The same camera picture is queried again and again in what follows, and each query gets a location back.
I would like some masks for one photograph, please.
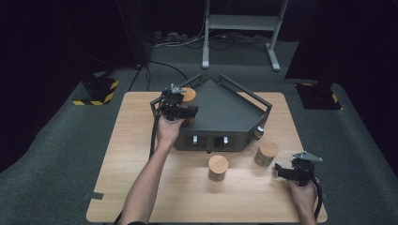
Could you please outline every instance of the wooden table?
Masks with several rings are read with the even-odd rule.
[[[150,222],[298,222],[299,215],[284,179],[276,177],[275,162],[291,168],[292,154],[303,152],[292,116],[281,93],[256,93],[273,105],[265,135],[242,152],[178,151],[167,158],[158,199]],[[160,93],[130,92],[122,101],[115,128],[86,217],[112,222],[123,208],[129,189],[148,160],[153,115],[149,102]],[[268,168],[254,162],[264,141],[273,141],[279,154]],[[221,182],[208,179],[208,160],[222,155],[229,168]],[[328,218],[322,207],[318,222]]]

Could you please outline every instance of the white shelf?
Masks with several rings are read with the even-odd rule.
[[[275,29],[277,20],[277,16],[271,17],[211,14],[209,16],[209,28],[273,31]]]

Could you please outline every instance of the metal stand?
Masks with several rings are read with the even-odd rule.
[[[286,11],[288,0],[283,0],[278,16],[240,16],[240,15],[216,15],[210,14],[210,0],[206,5],[205,20],[205,44],[203,46],[202,68],[208,68],[208,33],[209,29],[234,29],[234,30],[263,30],[273,31],[271,42],[266,44],[266,50],[274,71],[280,71],[274,47],[282,25],[283,15]]]

